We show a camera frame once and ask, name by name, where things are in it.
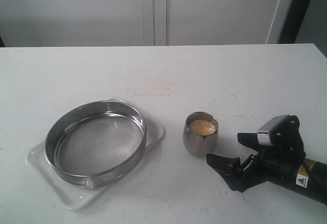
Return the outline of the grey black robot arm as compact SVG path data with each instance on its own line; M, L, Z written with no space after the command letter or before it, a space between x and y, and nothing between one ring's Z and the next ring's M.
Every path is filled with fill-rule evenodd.
M238 133L238 142L257 152L240 158L206 155L207 164L233 191L244 192L264 182L326 204L326 164L306 158L296 115L273 117L256 133Z

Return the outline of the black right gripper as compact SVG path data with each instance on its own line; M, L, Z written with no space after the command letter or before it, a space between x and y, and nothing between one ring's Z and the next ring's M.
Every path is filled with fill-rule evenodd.
M243 193L264 182L271 182L296 193L305 193L306 188L296 184L297 172L306 153L299 133L299 119L290 115L282 125L273 146L261 146L257 133L238 133L238 143L257 151L249 167L243 170L240 158L227 158L214 154L206 155L207 164L216 171L229 188Z

